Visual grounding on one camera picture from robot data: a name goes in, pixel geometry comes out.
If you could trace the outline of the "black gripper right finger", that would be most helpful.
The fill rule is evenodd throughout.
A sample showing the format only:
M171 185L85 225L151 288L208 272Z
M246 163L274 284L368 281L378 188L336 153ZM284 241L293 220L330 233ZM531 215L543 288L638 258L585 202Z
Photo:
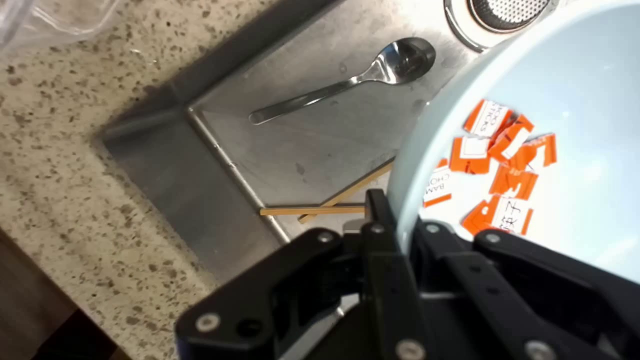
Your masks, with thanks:
M410 263L437 356L640 360L640 284L502 230L461 239L419 222Z

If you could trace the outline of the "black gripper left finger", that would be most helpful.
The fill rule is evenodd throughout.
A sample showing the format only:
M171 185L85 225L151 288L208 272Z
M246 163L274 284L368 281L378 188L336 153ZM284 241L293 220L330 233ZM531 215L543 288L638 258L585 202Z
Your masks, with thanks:
M421 360L425 328L395 220L379 190L365 193L356 233L311 228L195 302L175 320L179 360L277 360L339 299L354 312L311 348L311 360Z

